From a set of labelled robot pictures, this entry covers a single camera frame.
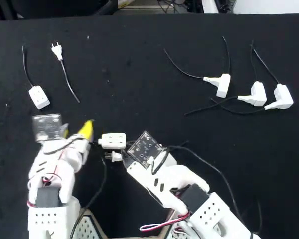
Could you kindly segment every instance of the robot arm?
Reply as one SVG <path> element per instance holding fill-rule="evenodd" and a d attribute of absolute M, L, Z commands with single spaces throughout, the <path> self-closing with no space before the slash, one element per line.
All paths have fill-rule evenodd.
<path fill-rule="evenodd" d="M 151 141 L 150 135 L 145 134 L 148 136 L 145 138 Z M 172 232 L 181 228 L 185 235 L 193 239 L 260 239 L 244 226 L 217 193 L 209 193 L 205 180 L 186 166 L 177 165 L 169 152 L 161 152 L 154 158 L 153 151 L 148 150 L 148 139 L 143 139 L 141 136 L 134 143 L 131 147 L 133 152 L 128 150 L 130 157 L 123 157 L 123 162 L 127 172 L 150 191 L 164 208 L 172 208 L 181 216 L 189 214 L 184 221 L 172 226 Z M 142 157 L 136 157 L 135 151 Z M 155 165 L 160 165 L 166 153 L 168 157 L 165 162 L 153 174 Z M 173 234 L 173 237 L 181 238 L 179 234 Z"/>
<path fill-rule="evenodd" d="M 41 142 L 29 173 L 30 239 L 69 239 L 80 211 L 79 201 L 72 196 L 75 173 L 86 163 L 92 141 L 92 122 L 87 121 L 68 139 Z"/>

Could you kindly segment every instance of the wire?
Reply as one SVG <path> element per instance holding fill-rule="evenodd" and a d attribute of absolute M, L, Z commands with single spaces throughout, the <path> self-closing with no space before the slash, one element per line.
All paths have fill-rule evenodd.
<path fill-rule="evenodd" d="M 75 229 L 76 229 L 77 225 L 80 223 L 81 219 L 83 218 L 83 215 L 84 215 L 85 211 L 94 203 L 94 201 L 97 199 L 97 197 L 102 192 L 102 190 L 104 188 L 104 185 L 106 183 L 106 180 L 107 180 L 107 167 L 106 167 L 106 163 L 105 163 L 105 161 L 102 157 L 101 157 L 101 160 L 102 160 L 102 163 L 103 163 L 103 166 L 104 166 L 104 174 L 103 174 L 102 184 L 101 184 L 99 190 L 93 195 L 93 197 L 90 199 L 90 201 L 87 203 L 87 205 L 82 209 L 81 213 L 79 214 L 77 220 L 75 221 L 75 223 L 73 225 L 73 228 L 72 228 L 72 231 L 71 231 L 71 234 L 70 234 L 70 239 L 73 239 Z"/>
<path fill-rule="evenodd" d="M 188 116 L 188 115 L 191 115 L 191 114 L 193 114 L 193 113 L 197 113 L 197 112 L 199 112 L 199 111 L 204 111 L 204 110 L 213 108 L 213 107 L 215 107 L 215 106 L 217 106 L 217 105 L 220 105 L 220 104 L 222 104 L 222 103 L 224 103 L 224 102 L 226 102 L 226 101 L 228 101 L 228 100 L 236 99 L 236 98 L 237 98 L 237 96 L 231 96 L 231 97 L 225 98 L 225 99 L 223 99 L 222 101 L 220 101 L 220 102 L 218 102 L 218 103 L 215 103 L 215 104 L 213 104 L 213 105 L 206 106 L 206 107 L 202 107 L 202 108 L 198 108 L 198 109 L 195 109 L 195 110 L 186 112 L 186 113 L 184 114 L 184 116 Z"/>
<path fill-rule="evenodd" d="M 84 140 L 85 138 L 82 138 L 82 137 L 77 137 L 77 138 L 74 138 L 73 140 L 71 140 L 70 142 L 68 142 L 66 145 L 62 146 L 61 148 L 58 148 L 54 151 L 51 151 L 51 152 L 44 152 L 45 155 L 51 155 L 51 154 L 55 154 L 63 149 L 65 149 L 67 146 L 69 146 L 70 144 L 72 144 L 73 142 L 77 141 L 77 140 Z"/>
<path fill-rule="evenodd" d="M 235 197 L 234 197 L 234 194 L 233 194 L 233 191 L 229 185 L 229 182 L 227 181 L 225 175 L 218 169 L 216 168 L 215 166 L 213 166 L 212 164 L 210 164 L 209 162 L 207 162 L 206 160 L 204 160 L 203 158 L 201 158 L 198 154 L 196 154 L 194 151 L 192 151 L 191 149 L 189 148 L 186 148 L 186 147 L 182 147 L 182 146 L 169 146 L 169 148 L 175 148 L 175 149 L 180 149 L 180 150 L 185 150 L 189 153 L 191 153 L 192 155 L 194 155 L 196 158 L 198 158 L 200 161 L 202 161 L 203 163 L 207 164 L 209 167 L 211 167 L 212 169 L 214 169 L 224 180 L 225 184 L 227 185 L 227 188 L 228 188 L 228 191 L 230 193 L 230 196 L 231 196 L 231 199 L 233 201 L 233 205 L 234 205 L 234 209 L 236 211 L 236 215 L 238 217 L 238 219 L 244 223 L 244 221 L 242 220 L 242 217 L 240 216 L 240 213 L 239 213 L 239 210 L 238 210 L 238 207 L 237 207 L 237 204 L 236 204 L 236 200 L 235 200 Z"/>
<path fill-rule="evenodd" d="M 264 63 L 264 61 L 261 59 L 260 55 L 257 53 L 257 51 L 255 50 L 255 48 L 253 48 L 254 53 L 256 54 L 256 56 L 258 57 L 258 59 L 260 60 L 260 62 L 263 64 L 263 66 L 267 69 L 268 73 L 273 77 L 273 79 L 276 81 L 277 84 L 279 84 L 278 79 L 276 78 L 276 76 L 271 72 L 271 70 L 269 70 L 268 66 Z"/>
<path fill-rule="evenodd" d="M 255 81 L 258 81 L 258 77 L 257 77 L 257 71 L 256 71 L 256 67 L 254 65 L 253 62 L 253 49 L 254 49 L 254 40 L 252 40 L 251 45 L 250 45 L 250 63 L 254 69 L 254 74 L 255 74 Z"/>
<path fill-rule="evenodd" d="M 153 231 L 153 230 L 156 230 L 156 229 L 168 226 L 168 225 L 172 225 L 174 223 L 184 221 L 189 216 L 190 216 L 190 212 L 188 212 L 186 215 L 183 215 L 183 216 L 180 215 L 179 218 L 177 218 L 177 219 L 169 220 L 169 221 L 166 221 L 164 223 L 160 223 L 160 224 L 159 223 L 154 223 L 154 224 L 143 225 L 143 226 L 140 227 L 140 231 L 141 232 L 150 232 L 150 231 Z"/>
<path fill-rule="evenodd" d="M 24 50 L 24 47 L 22 46 L 22 58 L 23 58 L 23 69 L 24 69 L 24 72 L 25 72 L 25 76 L 26 78 L 28 79 L 31 87 L 33 87 L 33 83 L 32 81 L 30 80 L 30 77 L 28 75 L 28 71 L 27 71 L 27 68 L 26 68 L 26 58 L 25 58 L 25 50 Z"/>
<path fill-rule="evenodd" d="M 70 85 L 69 78 L 68 78 L 68 74 L 66 73 L 66 70 L 65 70 L 65 67 L 64 67 L 63 60 L 60 60 L 60 62 L 61 62 L 61 65 L 62 65 L 62 69 L 63 69 L 63 72 L 64 72 L 64 76 L 65 76 L 66 83 L 68 84 L 68 87 L 69 87 L 69 89 L 70 89 L 72 95 L 73 95 L 74 98 L 76 99 L 76 101 L 77 101 L 78 103 L 80 103 L 79 98 L 76 96 L 76 94 L 74 93 L 74 91 L 73 91 L 73 89 L 72 89 L 72 87 L 71 87 L 71 85 Z"/>
<path fill-rule="evenodd" d="M 153 161 L 153 163 L 151 165 L 151 174 L 152 175 L 155 175 L 160 170 L 160 168 L 166 162 L 168 155 L 169 155 L 169 148 L 166 148 L 164 158 L 161 160 L 161 162 L 159 163 L 159 165 L 156 167 L 156 169 L 154 171 L 153 171 L 153 169 L 154 169 L 154 161 Z"/>
<path fill-rule="evenodd" d="M 238 114 L 238 115 L 249 115 L 249 114 L 254 114 L 254 113 L 257 113 L 257 112 L 260 112 L 260 111 L 264 111 L 264 110 L 265 110 L 265 108 L 262 107 L 261 109 L 257 109 L 257 110 L 255 110 L 255 111 L 241 112 L 241 111 L 231 110 L 231 109 L 229 109 L 229 108 L 227 108 L 227 107 L 225 107 L 225 106 L 222 106 L 222 105 L 220 105 L 220 107 L 223 108 L 223 109 L 226 110 L 226 111 L 229 111 L 229 112 L 231 112 L 231 113 Z"/>
<path fill-rule="evenodd" d="M 227 45 L 227 41 L 225 39 L 224 36 L 221 36 L 225 42 L 225 47 L 226 47 L 226 52 L 227 52 L 227 59 L 228 59 L 228 70 L 227 73 L 230 74 L 230 70 L 231 70 L 231 64 L 230 64 L 230 55 L 229 55 L 229 50 L 228 50 L 228 45 Z"/>
<path fill-rule="evenodd" d="M 182 69 L 180 69 L 180 68 L 176 65 L 176 63 L 173 61 L 173 59 L 170 57 L 170 55 L 168 54 L 168 52 L 166 51 L 165 48 L 164 48 L 164 52 L 165 52 L 165 54 L 167 55 L 167 57 L 169 58 L 169 60 L 171 61 L 171 63 L 172 63 L 172 64 L 173 64 L 173 65 L 174 65 L 174 66 L 175 66 L 181 73 L 183 73 L 183 74 L 185 74 L 185 75 L 187 75 L 187 76 L 196 78 L 196 79 L 201 79 L 201 80 L 204 79 L 204 77 L 194 76 L 194 75 L 191 75 L 191 74 L 189 74 L 189 73 L 183 71 Z"/>

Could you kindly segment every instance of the power cord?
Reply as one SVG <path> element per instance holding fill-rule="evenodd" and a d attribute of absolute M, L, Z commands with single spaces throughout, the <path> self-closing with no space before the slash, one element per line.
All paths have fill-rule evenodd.
<path fill-rule="evenodd" d="M 68 88 L 70 89 L 70 91 L 71 91 L 72 95 L 74 96 L 74 98 L 76 99 L 76 101 L 78 103 L 80 103 L 79 98 L 76 96 L 76 94 L 74 93 L 74 91 L 73 91 L 73 89 L 72 89 L 72 87 L 70 85 L 70 82 L 69 82 L 69 79 L 68 79 L 68 74 L 66 73 L 66 70 L 65 70 L 65 67 L 64 67 L 64 62 L 63 62 L 63 57 L 62 57 L 62 46 L 59 45 L 59 43 L 57 42 L 56 46 L 54 46 L 52 44 L 51 50 L 56 55 L 56 57 L 58 58 L 58 60 L 61 63 L 61 66 L 62 66 L 62 69 L 63 69 L 63 73 L 64 73 L 64 76 L 65 76 L 65 80 L 66 80 L 66 84 L 68 85 Z"/>
<path fill-rule="evenodd" d="M 277 79 L 277 77 L 272 73 L 272 71 L 268 68 L 268 66 L 265 64 L 265 62 L 261 59 L 260 55 L 257 53 L 257 51 L 255 50 L 255 48 L 253 47 L 253 51 L 256 54 L 257 58 L 259 59 L 259 61 L 263 64 L 263 66 L 266 68 L 266 70 L 268 71 L 268 73 L 273 77 L 273 79 L 275 80 L 275 82 L 277 84 L 279 84 L 279 81 Z"/>
<path fill-rule="evenodd" d="M 28 70 L 26 67 L 26 50 L 24 49 L 24 46 L 22 46 L 22 59 L 23 59 L 23 69 L 24 69 L 25 76 L 26 76 L 27 80 L 29 81 L 29 84 L 31 85 L 31 87 L 33 87 L 33 83 L 30 80 Z"/>
<path fill-rule="evenodd" d="M 220 101 L 220 102 L 216 102 L 215 104 L 213 105 L 210 105 L 210 106 L 205 106 L 205 107 L 202 107 L 202 108 L 198 108 L 198 109 L 195 109 L 195 110 L 192 110 L 192 111 L 188 111 L 186 113 L 184 113 L 184 116 L 188 116 L 188 115 L 191 115 L 191 114 L 194 114 L 194 113 L 197 113 L 197 112 L 200 112 L 200 111 L 204 111 L 204 110 L 207 110 L 207 109 L 211 109 L 215 106 L 218 106 L 228 100 L 232 100 L 232 99 L 236 99 L 237 96 L 231 96 L 231 97 L 228 97 L 228 98 L 225 98 L 224 100 Z"/>
<path fill-rule="evenodd" d="M 104 188 L 104 185 L 106 183 L 106 180 L 107 180 L 107 167 L 106 167 L 106 163 L 105 163 L 105 161 L 102 157 L 101 157 L 101 160 L 102 160 L 102 163 L 103 163 L 103 166 L 104 166 L 104 174 L 103 174 L 102 184 L 101 184 L 99 190 L 96 191 L 96 193 L 93 195 L 93 197 L 90 199 L 90 201 L 87 203 L 87 205 L 82 209 L 81 213 L 79 214 L 77 220 L 75 221 L 75 223 L 73 225 L 73 228 L 72 228 L 72 231 L 71 231 L 71 234 L 70 234 L 70 239 L 73 239 L 75 229 L 76 229 L 77 225 L 80 223 L 81 219 L 83 218 L 84 213 L 94 203 L 94 201 L 97 199 L 97 197 L 100 195 L 100 193 L 102 192 L 102 190 Z"/>

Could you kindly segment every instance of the black tablecloth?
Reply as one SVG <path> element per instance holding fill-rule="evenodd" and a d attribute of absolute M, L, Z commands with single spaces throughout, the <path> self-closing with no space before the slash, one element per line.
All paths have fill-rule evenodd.
<path fill-rule="evenodd" d="M 287 110 L 234 115 L 220 108 L 185 118 L 185 111 L 211 104 L 216 88 L 178 72 L 167 59 L 197 75 L 224 72 L 228 41 L 232 81 L 228 96 L 247 95 L 255 81 L 249 45 L 258 53 L 295 104 Z M 60 63 L 51 52 L 59 42 L 70 81 L 81 99 L 68 90 Z M 51 105 L 39 111 L 32 103 L 22 68 L 28 71 Z M 255 59 L 268 102 L 276 83 Z M 231 101 L 233 109 L 253 110 Z M 187 145 L 228 178 L 241 213 L 262 238 L 299 239 L 299 15 L 153 15 L 109 16 L 0 22 L 0 238 L 27 238 L 27 175 L 39 145 L 31 116 L 61 113 L 75 133 L 94 119 L 95 138 L 125 132 L 129 140 L 147 130 L 164 145 Z M 185 152 L 173 153 L 179 164 L 204 178 L 231 207 L 222 178 Z M 124 170 L 108 165 L 108 182 L 91 207 L 109 237 L 140 236 L 139 226 L 162 222 L 167 210 Z M 98 152 L 77 174 L 74 196 L 85 205 L 98 189 L 103 167 Z"/>

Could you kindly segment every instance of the ventilation hole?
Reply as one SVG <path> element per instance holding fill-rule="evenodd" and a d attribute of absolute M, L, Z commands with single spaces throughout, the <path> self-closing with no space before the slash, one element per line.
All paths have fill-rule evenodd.
<path fill-rule="evenodd" d="M 160 185 L 160 191 L 161 192 L 164 191 L 164 184 L 163 183 Z"/>

